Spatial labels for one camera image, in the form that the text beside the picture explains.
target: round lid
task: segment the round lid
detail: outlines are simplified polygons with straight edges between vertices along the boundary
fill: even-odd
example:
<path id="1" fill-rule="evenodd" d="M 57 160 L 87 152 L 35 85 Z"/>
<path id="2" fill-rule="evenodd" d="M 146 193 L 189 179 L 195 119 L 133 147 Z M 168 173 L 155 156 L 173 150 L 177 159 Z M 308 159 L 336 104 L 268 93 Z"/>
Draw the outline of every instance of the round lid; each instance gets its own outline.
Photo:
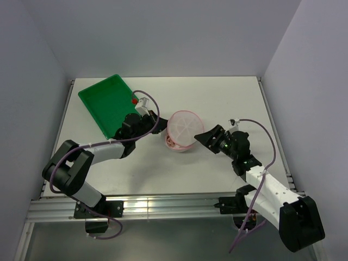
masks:
<path id="1" fill-rule="evenodd" d="M 195 143 L 194 136 L 204 132 L 202 120 L 192 111 L 180 110 L 168 120 L 168 135 L 176 144 L 187 147 Z"/>

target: tabletop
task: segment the tabletop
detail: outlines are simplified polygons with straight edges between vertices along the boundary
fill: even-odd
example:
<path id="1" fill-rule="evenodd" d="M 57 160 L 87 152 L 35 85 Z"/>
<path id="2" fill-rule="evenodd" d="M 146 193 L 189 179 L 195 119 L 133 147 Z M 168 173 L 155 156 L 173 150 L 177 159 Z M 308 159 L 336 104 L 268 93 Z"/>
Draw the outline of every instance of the tabletop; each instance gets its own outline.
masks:
<path id="1" fill-rule="evenodd" d="M 57 148 L 68 139 L 79 144 L 105 141 L 78 93 L 104 78 L 76 79 Z M 123 78 L 132 90 L 148 92 L 158 103 L 161 117 L 168 119 L 178 110 L 195 112 L 205 130 L 217 124 L 228 127 L 231 118 L 247 118 L 262 123 L 275 138 L 256 77 L 139 77 Z M 150 109 L 156 111 L 152 102 Z M 252 154 L 267 165 L 272 160 L 272 146 L 266 133 L 254 123 L 241 122 L 241 131 L 249 133 Z M 280 158 L 269 172 L 289 187 Z M 86 181 L 104 195 L 190 194 L 234 192 L 245 182 L 222 153 L 213 154 L 200 145 L 176 153 L 164 145 L 160 135 L 148 135 L 136 142 L 136 149 L 125 159 L 93 165 Z M 45 187 L 44 196 L 55 196 Z"/>

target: black mounting plate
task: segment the black mounting plate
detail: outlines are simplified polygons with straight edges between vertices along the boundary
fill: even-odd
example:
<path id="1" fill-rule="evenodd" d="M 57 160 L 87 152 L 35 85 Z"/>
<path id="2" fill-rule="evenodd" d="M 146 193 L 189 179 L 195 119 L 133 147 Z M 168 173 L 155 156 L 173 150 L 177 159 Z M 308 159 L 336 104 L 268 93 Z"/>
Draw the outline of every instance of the black mounting plate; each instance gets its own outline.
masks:
<path id="1" fill-rule="evenodd" d="M 123 201 L 121 200 L 110 200 L 105 202 L 105 209 L 108 209 L 109 212 L 105 213 L 105 216 L 111 218 L 121 218 L 123 214 Z M 90 214 L 81 204 L 75 206 L 74 219 L 94 219 L 100 218 Z"/>

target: cable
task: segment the cable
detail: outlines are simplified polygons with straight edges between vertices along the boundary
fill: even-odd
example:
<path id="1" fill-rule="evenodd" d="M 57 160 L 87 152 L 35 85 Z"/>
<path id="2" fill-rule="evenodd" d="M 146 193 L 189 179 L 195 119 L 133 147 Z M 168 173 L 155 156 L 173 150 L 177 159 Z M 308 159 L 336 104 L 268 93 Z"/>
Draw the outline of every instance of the cable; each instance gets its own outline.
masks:
<path id="1" fill-rule="evenodd" d="M 268 131 L 268 130 L 265 128 L 265 126 L 263 126 L 261 123 L 259 123 L 258 121 L 255 121 L 255 120 L 250 120 L 250 119 L 240 119 L 240 121 L 249 121 L 249 122 L 253 122 L 253 123 L 257 124 L 258 126 L 260 126 L 261 128 L 263 128 L 263 130 L 266 132 L 267 136 L 270 138 L 270 141 L 271 141 L 271 143 L 272 143 L 272 148 L 273 148 L 273 159 L 272 159 L 271 163 L 268 164 L 268 165 L 265 167 L 264 171 L 262 172 L 262 179 L 261 179 L 260 185 L 259 185 L 259 187 L 257 188 L 257 190 L 256 190 L 256 192 L 255 192 L 255 195 L 254 195 L 254 198 L 252 199 L 252 201 L 251 201 L 251 203 L 250 203 L 250 206 L 249 206 L 249 209 L 248 209 L 248 211 L 247 211 L 247 213 L 246 213 L 246 215 L 245 215 L 246 217 L 249 217 L 250 212 L 251 212 L 251 210 L 252 210 L 252 207 L 254 206 L 254 203 L 255 203 L 255 201 L 256 201 L 256 198 L 257 198 L 257 196 L 259 195 L 259 193 L 260 193 L 260 191 L 261 191 L 261 188 L 262 188 L 263 183 L 265 182 L 265 179 L 266 179 L 265 173 L 267 172 L 267 169 L 268 169 L 270 166 L 272 166 L 272 165 L 274 164 L 274 162 L 276 161 L 276 145 L 275 145 L 275 143 L 274 143 L 274 141 L 273 141 L 273 139 L 272 139 L 272 136 L 271 136 L 271 134 L 269 133 L 269 131 Z M 245 218 L 245 219 L 244 219 L 244 221 L 243 221 L 243 223 L 242 223 L 242 225 L 241 225 L 241 227 L 240 227 L 240 230 L 238 231 L 237 236 L 234 238 L 233 243 L 232 243 L 232 245 L 230 246 L 230 248 L 229 248 L 229 250 L 228 250 L 228 253 L 231 253 L 231 252 L 232 252 L 232 250 L 235 248 L 235 246 L 237 245 L 237 243 L 241 241 L 241 239 L 245 238 L 245 237 L 246 237 L 248 234 L 250 234 L 252 231 L 254 231 L 255 229 L 259 229 L 261 226 L 263 226 L 263 225 L 266 223 L 266 220 L 263 221 L 262 223 L 258 224 L 254 229 L 252 229 L 251 231 L 249 231 L 247 234 L 243 235 L 243 237 L 240 238 L 241 232 L 242 232 L 242 230 L 244 229 L 244 227 L 245 227 L 245 225 L 246 225 L 247 219 L 248 219 L 248 218 Z"/>
<path id="2" fill-rule="evenodd" d="M 147 97 L 149 97 L 149 98 L 152 100 L 152 102 L 153 102 L 154 105 L 156 106 L 156 109 L 157 109 L 157 119 L 156 119 L 156 122 L 155 122 L 154 126 L 152 127 L 152 129 L 150 129 L 147 133 L 145 133 L 145 134 L 143 134 L 143 135 L 141 135 L 141 136 L 139 136 L 139 137 L 135 137 L 135 138 L 131 138 L 131 139 L 113 140 L 113 141 L 111 141 L 111 142 L 109 142 L 109 141 L 103 141 L 103 142 L 98 142 L 98 143 L 94 143 L 94 144 L 91 144 L 91 145 L 82 145 L 82 146 L 78 146 L 78 147 L 76 147 L 76 148 L 73 148 L 72 150 L 70 150 L 67 154 L 65 154 L 65 155 L 58 161 L 57 165 L 56 165 L 55 168 L 53 169 L 52 174 L 51 174 L 51 177 L 49 178 L 49 189 L 51 190 L 51 192 L 53 192 L 53 193 L 55 193 L 55 194 L 63 194 L 63 192 L 54 189 L 54 187 L 53 187 L 54 176 L 55 176 L 55 174 L 57 173 L 57 170 L 58 170 L 59 166 L 60 166 L 71 154 L 73 154 L 74 152 L 76 152 L 76 151 L 78 151 L 78 150 L 85 149 L 85 148 L 99 147 L 99 146 L 104 146 L 104 145 L 109 145 L 109 144 L 115 144 L 115 143 L 121 143 L 121 142 L 137 141 L 137 140 L 139 140 L 139 139 L 145 137 L 146 135 L 149 135 L 150 133 L 152 133 L 152 132 L 154 131 L 154 129 L 155 129 L 155 128 L 157 127 L 157 125 L 158 125 L 159 117 L 160 117 L 160 115 L 159 115 L 159 107 L 158 107 L 158 104 L 157 104 L 157 102 L 154 100 L 154 98 L 153 98 L 150 94 L 148 94 L 148 93 L 146 93 L 146 92 L 144 92 L 144 91 L 141 91 L 141 90 L 135 90 L 135 91 L 133 91 L 133 92 L 132 92 L 132 99 L 133 99 L 133 97 L 134 97 L 134 94 L 137 93 L 137 92 L 142 93 L 142 94 L 145 94 Z M 117 219 L 115 219 L 115 218 L 113 218 L 113 217 L 109 217 L 109 216 L 105 216 L 105 215 L 103 215 L 103 214 L 97 213 L 97 212 L 91 210 L 89 207 L 87 207 L 87 206 L 86 206 L 84 203 L 82 203 L 82 202 L 81 202 L 81 204 L 82 204 L 82 206 L 83 206 L 89 213 L 91 213 L 91 214 L 93 214 L 93 215 L 96 215 L 96 216 L 100 216 L 100 217 L 106 218 L 106 219 L 108 219 L 108 220 L 112 220 L 112 221 L 114 221 L 114 222 L 116 222 L 116 223 L 118 223 L 118 224 L 120 225 L 120 230 L 119 230 L 116 234 L 114 234 L 114 235 L 112 235 L 112 236 L 110 236 L 110 237 L 105 237 L 105 238 L 103 238 L 103 237 L 95 237 L 95 236 L 90 235 L 91 237 L 93 237 L 93 238 L 95 238 L 95 239 L 106 240 L 106 239 L 115 238 L 115 237 L 117 237 L 117 236 L 122 232 L 123 225 L 122 225 L 122 223 L 121 223 L 119 220 L 117 220 Z"/>

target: green plastic container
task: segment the green plastic container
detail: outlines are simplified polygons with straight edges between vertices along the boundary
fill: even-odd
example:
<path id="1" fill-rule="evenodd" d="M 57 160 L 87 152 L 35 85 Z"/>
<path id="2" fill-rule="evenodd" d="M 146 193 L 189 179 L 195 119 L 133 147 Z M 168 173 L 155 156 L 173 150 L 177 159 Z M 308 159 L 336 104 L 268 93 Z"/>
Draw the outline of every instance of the green plastic container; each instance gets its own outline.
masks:
<path id="1" fill-rule="evenodd" d="M 118 74 L 80 91 L 78 96 L 107 139 L 115 135 L 127 114 L 137 113 L 132 91 Z"/>

